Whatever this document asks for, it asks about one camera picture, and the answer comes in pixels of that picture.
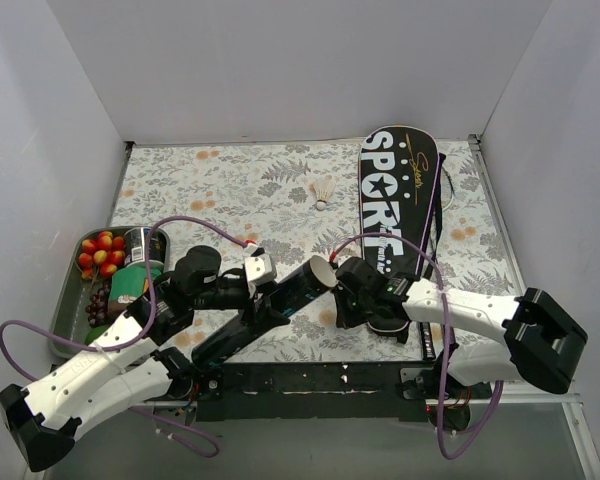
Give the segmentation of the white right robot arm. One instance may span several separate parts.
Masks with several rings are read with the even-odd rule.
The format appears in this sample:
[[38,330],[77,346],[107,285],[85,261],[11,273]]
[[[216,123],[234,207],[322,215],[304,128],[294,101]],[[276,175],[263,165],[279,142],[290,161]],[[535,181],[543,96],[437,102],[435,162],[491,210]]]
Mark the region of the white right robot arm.
[[448,348],[449,362],[432,373],[434,389],[455,397],[482,382],[522,380],[552,394],[566,393],[584,347],[585,330],[547,292],[494,296],[451,288],[408,273],[383,275],[361,258],[336,271],[338,327],[367,325],[404,342],[412,322],[449,325],[485,343]]

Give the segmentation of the white feather shuttlecock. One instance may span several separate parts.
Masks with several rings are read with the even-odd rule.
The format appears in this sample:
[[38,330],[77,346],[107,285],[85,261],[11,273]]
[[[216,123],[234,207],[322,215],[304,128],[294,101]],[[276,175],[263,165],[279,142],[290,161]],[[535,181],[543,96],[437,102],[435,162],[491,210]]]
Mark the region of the white feather shuttlecock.
[[314,182],[314,193],[316,195],[316,209],[324,211],[335,190],[336,182],[333,178],[321,178]]

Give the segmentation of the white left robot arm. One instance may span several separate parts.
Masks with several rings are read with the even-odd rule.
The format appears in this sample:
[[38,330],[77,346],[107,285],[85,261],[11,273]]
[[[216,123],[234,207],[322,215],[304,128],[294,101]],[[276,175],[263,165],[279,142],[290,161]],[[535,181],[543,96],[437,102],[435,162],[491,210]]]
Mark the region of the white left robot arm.
[[[288,324],[270,296],[276,271],[263,249],[249,246],[236,269],[220,266],[214,248],[191,248],[74,357],[24,387],[0,392],[5,424],[30,471],[55,465],[91,428],[139,402],[185,398],[204,373]],[[204,310],[237,314],[189,358],[165,345]]]

